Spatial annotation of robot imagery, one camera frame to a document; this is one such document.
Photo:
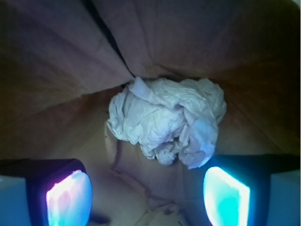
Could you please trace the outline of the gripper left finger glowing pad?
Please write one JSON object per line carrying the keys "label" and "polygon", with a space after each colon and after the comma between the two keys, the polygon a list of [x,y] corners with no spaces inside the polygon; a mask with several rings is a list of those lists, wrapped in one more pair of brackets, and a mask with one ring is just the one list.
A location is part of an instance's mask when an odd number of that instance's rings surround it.
{"label": "gripper left finger glowing pad", "polygon": [[2,226],[85,226],[92,183],[77,159],[0,161]]}

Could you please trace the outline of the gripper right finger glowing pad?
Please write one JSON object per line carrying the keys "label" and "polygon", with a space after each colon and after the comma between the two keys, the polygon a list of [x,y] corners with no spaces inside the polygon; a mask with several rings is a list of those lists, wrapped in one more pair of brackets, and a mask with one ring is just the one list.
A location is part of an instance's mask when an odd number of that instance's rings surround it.
{"label": "gripper right finger glowing pad", "polygon": [[213,226],[299,226],[301,158],[217,155],[206,165],[203,200]]}

